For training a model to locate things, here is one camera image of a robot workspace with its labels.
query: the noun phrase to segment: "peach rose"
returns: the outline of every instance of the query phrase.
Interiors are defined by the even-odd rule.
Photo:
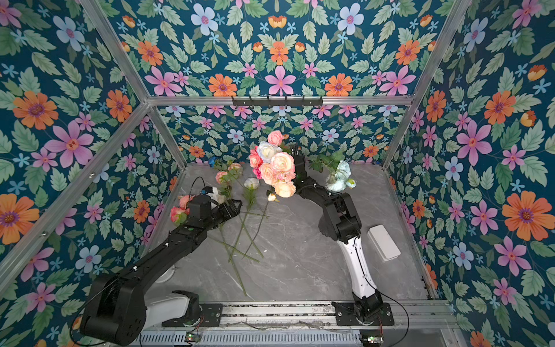
[[[222,178],[223,176],[227,175],[227,174],[228,174],[227,171],[220,171],[220,172],[218,172],[218,173],[216,174],[216,182],[218,182],[219,184],[221,184],[221,183],[222,183],[222,179],[221,179],[221,178]]]
[[[275,130],[268,135],[268,142],[274,146],[279,146],[284,138],[285,137],[281,134],[281,131]]]
[[[276,194],[282,198],[289,198],[295,194],[295,185],[293,182],[277,182],[274,186]]]
[[[266,184],[274,185],[278,180],[272,165],[264,163],[260,166],[260,175]]]
[[[293,157],[287,153],[276,153],[271,159],[270,164],[278,172],[294,171]]]
[[[254,152],[254,154],[252,152],[253,150],[251,149],[251,154],[249,155],[250,167],[256,169],[262,165],[263,161],[262,158],[256,153],[256,151]]]

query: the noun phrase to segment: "orange flower print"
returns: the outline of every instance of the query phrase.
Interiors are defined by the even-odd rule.
[[[479,331],[473,331],[470,334],[470,344],[472,347],[491,347],[490,341],[484,338]]]
[[[23,118],[21,123],[29,128],[45,130],[47,125],[54,124],[53,119],[58,119],[58,112],[54,111],[58,107],[43,93],[25,92],[25,97],[15,98],[13,104],[16,106],[13,114]]]
[[[189,147],[189,152],[195,158],[202,158],[202,157],[204,157],[204,154],[205,154],[204,150],[202,148],[197,147],[197,146]]]
[[[501,94],[497,92],[493,96],[493,100],[488,100],[486,104],[487,111],[484,113],[488,123],[494,125],[496,122],[498,124],[505,123],[506,117],[512,116],[514,112],[513,105],[516,103],[517,99],[511,96],[511,92],[506,90]]]
[[[545,198],[536,200],[534,192],[524,190],[519,197],[513,193],[507,198],[509,205],[503,205],[503,215],[508,219],[505,225],[510,231],[517,231],[517,236],[530,241],[530,234],[538,241],[547,239],[545,228],[555,229],[555,216],[546,214],[551,211],[551,204]]]
[[[31,208],[34,201],[15,194],[0,195],[0,237],[2,243],[9,245],[19,241],[19,234],[27,234],[33,221],[39,217],[38,208]]]
[[[426,118],[432,122],[437,122],[443,115],[443,108],[447,105],[445,100],[445,93],[436,90],[436,92],[428,99],[428,106],[426,106]]]
[[[326,95],[329,97],[347,97],[352,91],[352,79],[345,77],[344,73],[338,73],[337,77],[330,77],[329,83],[326,83]]]
[[[415,213],[416,218],[421,219],[422,217],[424,217],[424,212],[426,211],[426,208],[424,207],[422,201],[416,200],[412,204],[412,211]]]
[[[408,40],[407,43],[399,47],[399,52],[395,55],[397,64],[409,65],[416,59],[416,55],[420,53],[420,42]]]
[[[237,95],[237,85],[232,83],[231,77],[217,73],[216,77],[210,77],[208,89],[215,97],[234,97]]]
[[[378,151],[380,149],[378,148],[378,146],[368,146],[364,149],[364,156],[365,157],[373,157],[374,155],[378,154]]]
[[[149,203],[147,203],[146,200],[139,201],[137,203],[137,207],[135,207],[134,212],[135,215],[133,216],[133,218],[137,221],[137,223],[144,222],[148,217],[148,213],[150,212]]]
[[[429,264],[426,264],[426,270],[428,270],[428,275],[430,275],[430,279],[432,280],[432,285],[435,289],[437,289],[437,275],[436,272],[434,270],[432,270],[432,267]]]
[[[162,65],[164,56],[160,53],[160,48],[152,45],[149,41],[139,42],[139,54],[143,56],[143,60],[152,66]]]
[[[289,49],[285,47],[285,43],[282,41],[274,42],[274,46],[270,48],[270,54],[272,55],[271,59],[277,65],[283,65],[283,63],[289,60],[287,56],[287,54],[289,54]]]

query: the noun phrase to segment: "pink flower print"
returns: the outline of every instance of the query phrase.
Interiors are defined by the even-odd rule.
[[[428,153],[426,153],[426,156],[424,158],[422,158],[422,166],[426,170],[430,170],[430,168],[433,166],[432,159],[433,159],[433,157],[431,157]]]
[[[164,77],[162,77],[162,72],[156,66],[153,66],[150,71],[154,76],[148,75],[144,79],[150,84],[156,84],[156,87],[154,87],[156,95],[163,95],[165,93],[168,97],[174,97],[174,92],[183,91],[183,88],[172,83],[175,80],[173,72],[166,72]]]
[[[461,217],[465,217],[465,214],[462,210],[462,204],[459,205],[456,202],[451,202],[451,206],[449,207],[448,210],[451,213],[451,216],[449,218],[454,219],[455,221],[460,222],[461,221]]]
[[[39,253],[37,253],[37,255],[32,257],[27,266],[25,266],[25,268],[21,272],[21,280],[23,282],[29,280],[29,278],[31,278],[31,276],[33,275],[35,269],[37,271],[48,270],[48,262],[43,259],[51,256],[53,252],[54,248],[48,247],[41,250]]]
[[[381,86],[382,82],[387,81],[386,76],[387,74],[385,72],[378,71],[377,74],[372,76],[372,79],[373,79],[372,84],[377,84],[378,86]]]
[[[212,119],[206,119],[206,117],[202,117],[200,119],[200,124],[203,126],[203,128],[206,128],[208,130],[212,129],[212,127],[214,126],[214,123],[212,123]]]
[[[517,293],[517,290],[509,286],[505,277],[501,279],[501,282],[496,279],[493,280],[493,284],[497,287],[493,290],[493,293],[501,297],[503,305],[507,306],[508,303],[513,305],[517,304],[517,300],[513,297],[513,295]]]
[[[266,122],[260,119],[260,117],[258,117],[257,120],[253,120],[253,128],[255,128],[256,130],[266,129],[265,124]]]
[[[491,145],[486,141],[481,141],[485,139],[491,130],[491,125],[486,124],[476,132],[478,125],[474,120],[468,123],[468,135],[459,134],[457,135],[457,141],[464,146],[458,150],[457,157],[464,158],[468,153],[468,161],[470,165],[474,166],[478,162],[478,152],[482,154],[488,154],[491,152]]]
[[[266,82],[273,84],[268,90],[268,94],[274,95],[279,92],[279,96],[283,96],[285,94],[293,94],[293,88],[289,84],[293,83],[297,78],[293,75],[286,76],[285,75],[285,68],[283,66],[276,67],[276,76],[266,76]]]
[[[468,116],[468,112],[464,112],[463,114],[458,114],[458,121],[455,122],[455,126],[458,127],[458,131],[462,129],[468,129],[468,123],[471,121],[470,117]]]
[[[150,122],[150,117],[148,117],[148,116],[145,116],[143,118],[143,120],[140,121],[139,130],[140,130],[141,133],[144,133],[145,130],[150,129],[150,126],[148,125],[148,122]]]
[[[51,294],[55,288],[55,284],[51,284],[46,287],[46,284],[44,282],[41,282],[37,286],[36,293],[27,294],[27,301],[29,302],[29,304],[27,305],[27,313],[31,312],[35,308],[37,308],[38,312],[44,311],[46,303],[49,303],[56,298],[55,294]]]
[[[509,165],[509,169],[513,171],[516,165],[518,166],[524,165],[524,160],[522,160],[522,156],[525,154],[526,154],[526,151],[524,149],[517,151],[517,145],[514,144],[513,147],[511,147],[510,152],[508,150],[503,151],[503,155],[506,158],[503,159],[501,164]]]
[[[339,110],[340,114],[344,114],[344,116],[348,117],[350,116],[350,114],[355,114],[356,113],[356,106],[355,105],[344,105],[344,106],[340,106],[341,109]]]
[[[408,73],[408,66],[403,66],[399,70],[399,74],[389,71],[386,74],[386,78],[390,83],[384,83],[380,87],[380,90],[382,92],[386,92],[389,90],[387,95],[397,95],[397,92],[399,92],[400,95],[405,95],[406,93],[408,93],[408,88],[405,84],[411,83],[416,78],[415,75],[407,76],[407,73]]]
[[[362,128],[366,121],[362,118],[362,116],[355,118],[352,120],[352,126],[356,128]]]
[[[48,172],[50,171],[50,167],[51,166],[58,166],[58,163],[56,163],[54,161],[54,158],[56,157],[56,153],[48,153],[46,148],[41,148],[41,152],[40,153],[31,153],[31,157],[35,158],[35,162],[33,163],[33,166],[38,168],[42,166],[42,169],[44,170],[44,172]]]
[[[5,27],[9,23],[21,28],[21,23],[16,17],[20,17],[21,12],[13,7],[9,7],[8,0],[0,0],[0,24]]]
[[[189,85],[189,76],[187,75],[183,75],[183,72],[179,72],[179,73],[173,73],[174,74],[174,80],[173,82],[179,82],[180,86],[188,86]]]
[[[208,106],[208,114],[213,114],[216,118],[220,118],[220,115],[225,114],[223,106]]]
[[[93,143],[94,137],[90,134],[79,136],[79,124],[77,122],[69,122],[69,134],[57,125],[54,125],[52,130],[61,141],[50,140],[46,142],[44,147],[51,152],[64,152],[60,156],[62,168],[70,167],[73,164],[73,157],[81,165],[86,165],[93,158],[93,152],[85,146]]]
[[[75,226],[75,219],[71,218],[77,213],[76,208],[70,208],[68,214],[65,215],[64,220],[56,227],[56,234],[62,235],[66,227],[72,228]]]
[[[313,120],[309,120],[305,117],[305,119],[301,120],[299,123],[301,124],[301,129],[308,130],[312,128],[314,125],[312,124]]]
[[[314,66],[314,63],[310,63],[310,65],[305,64],[305,69],[302,71],[303,74],[306,74],[306,77],[315,77],[318,68]]]
[[[424,111],[422,112],[418,112],[416,111],[416,114],[412,116],[412,130],[416,130],[416,132],[420,131],[420,127],[424,126],[424,121],[422,120],[422,118],[424,118]]]
[[[414,215],[411,215],[408,209],[404,209],[404,208],[401,208],[401,209],[405,214],[405,220],[407,221],[408,229],[411,231],[411,233],[416,234],[416,229],[415,229],[415,226],[413,225],[415,223],[416,217]]]
[[[133,142],[135,138],[137,138],[137,135],[130,133],[127,140],[123,142],[123,148],[127,148],[127,146],[135,147],[135,143]]]
[[[101,220],[100,214],[104,209],[96,204],[95,206],[88,205],[87,211],[84,217],[89,219],[89,223],[93,224],[95,220]]]
[[[422,138],[424,139],[424,147],[429,146],[430,148],[433,147],[433,142],[437,140],[436,126],[430,128],[430,126],[426,126],[426,133],[422,134]]]
[[[418,241],[418,243],[420,243],[422,249],[426,249],[428,247],[428,240],[426,240],[425,236],[420,236],[420,241]]]
[[[252,77],[258,73],[258,70],[254,68],[254,64],[245,63],[245,67],[243,68],[243,72],[245,73],[245,77]]]
[[[79,112],[79,118],[76,118],[75,121],[79,123],[79,130],[81,131],[86,129],[88,132],[91,132],[93,130],[91,127],[97,125],[90,119],[89,113],[85,115],[83,112]]]
[[[133,155],[125,155],[124,157],[125,163],[123,164],[129,171],[133,170],[137,167],[137,159],[133,158]]]
[[[331,115],[330,109],[332,109],[332,108],[333,108],[332,105],[322,105],[322,106],[319,106],[319,107],[315,107],[312,110],[312,114],[317,114],[318,119],[322,119],[322,117],[325,116],[325,115],[329,117]]]
[[[235,112],[233,112],[234,116],[241,116],[242,119],[246,119],[247,114],[253,113],[253,110],[249,109],[248,106],[231,106],[231,109],[235,110]]]
[[[542,10],[542,5],[538,4],[538,0],[524,0],[522,2],[522,8],[513,12],[513,18],[516,21],[513,24],[513,29],[516,29],[520,24],[523,27],[527,27],[530,24],[530,19],[532,16]]]
[[[505,247],[499,243],[494,245],[495,249],[503,254],[497,258],[497,264],[501,266],[507,266],[507,264],[509,264],[509,270],[515,276],[518,276],[519,266],[524,270],[530,270],[532,268],[526,259],[520,257],[526,253],[525,245],[517,245],[513,248],[513,241],[508,236],[505,236],[503,239],[503,244]]]
[[[497,209],[490,208],[487,209],[486,202],[484,200],[480,201],[480,209],[476,206],[471,206],[470,211],[477,217],[472,218],[471,222],[472,225],[480,225],[480,231],[483,235],[486,235],[488,232],[488,227],[492,228],[493,230],[499,229],[497,223],[492,219],[493,217],[497,216]]]

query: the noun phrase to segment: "metal bar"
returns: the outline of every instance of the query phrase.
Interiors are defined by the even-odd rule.
[[[152,107],[149,114],[151,115],[150,119],[154,123],[154,126],[160,133],[160,137],[168,147],[168,150],[170,151],[171,155],[174,157],[174,160],[177,163],[177,166],[179,167],[179,169],[184,170],[185,166],[187,166],[187,163],[185,161],[185,158],[183,158],[183,154],[179,150],[179,147],[177,146],[175,137],[171,134],[170,129],[168,128],[168,125],[162,119],[160,110],[157,107]]]
[[[122,42],[115,33],[115,30],[106,17],[106,14],[102,11],[100,4],[96,0],[81,0],[80,3],[89,16],[90,21],[100,34],[102,41],[104,41],[104,44],[108,47],[114,61],[123,72],[123,75],[133,89],[133,92],[137,95],[140,102],[145,101],[150,96],[150,93],[139,76],[139,73],[133,66],[133,63],[129,59],[129,56],[123,50]]]
[[[440,66],[440,63],[447,51],[447,48],[451,44],[453,37],[455,36],[455,32],[458,30],[459,26],[461,25],[466,10],[472,0],[455,0],[447,19],[445,20],[445,24],[441,29],[440,36],[437,38],[437,43],[435,48],[433,49],[430,58],[422,72],[422,75],[418,79],[418,83],[416,84],[416,88],[414,91],[413,99],[414,102],[408,108],[407,112],[403,115],[399,126],[397,127],[397,131],[395,131],[395,135],[391,139],[389,144],[389,149],[387,150],[387,156],[382,164],[384,168],[391,163],[393,160],[393,156],[397,149],[401,145],[403,141],[403,137],[405,136],[410,124],[412,116],[416,114],[418,111],[418,107],[422,103],[422,99],[424,98],[424,94],[428,90],[430,86],[430,82],[432,82],[433,75],[436,73],[436,70]]]
[[[0,296],[13,283],[29,259],[36,255],[56,226],[64,219],[71,208],[89,187],[96,174],[114,156],[129,134],[140,124],[147,113],[148,105],[141,103],[129,118],[106,141],[96,155],[79,172],[78,176],[48,207],[38,221],[24,235],[0,263]]]
[[[267,97],[236,97],[235,100],[245,100],[250,101],[264,101]],[[284,105],[287,105],[285,97],[270,97],[270,100],[283,100]],[[302,100],[302,97],[287,97],[287,100]],[[319,97],[305,97],[305,100],[320,100]],[[409,106],[412,104],[413,98],[406,95],[398,95],[394,97],[384,96],[370,96],[370,97],[322,97],[322,102],[324,105],[405,105]],[[175,96],[175,97],[150,97],[148,102],[151,106],[210,106],[210,105],[223,105],[231,106],[233,105],[232,98],[228,97],[187,97],[187,96]]]

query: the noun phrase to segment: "mounting plate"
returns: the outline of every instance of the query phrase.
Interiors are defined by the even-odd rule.
[[[221,310],[224,306],[222,304],[200,304],[202,310],[201,316],[204,316],[202,323],[200,323],[201,328],[213,328],[220,326]],[[162,323],[165,328],[182,328],[184,326],[195,327],[196,322],[185,321],[185,319],[174,318],[167,320]]]
[[[376,317],[374,322],[369,325],[363,325],[355,315],[355,305],[354,303],[331,303],[335,307],[335,319],[337,325],[339,326],[392,326],[395,325],[393,320],[393,313],[391,312],[391,306],[388,303],[384,303],[379,315]]]

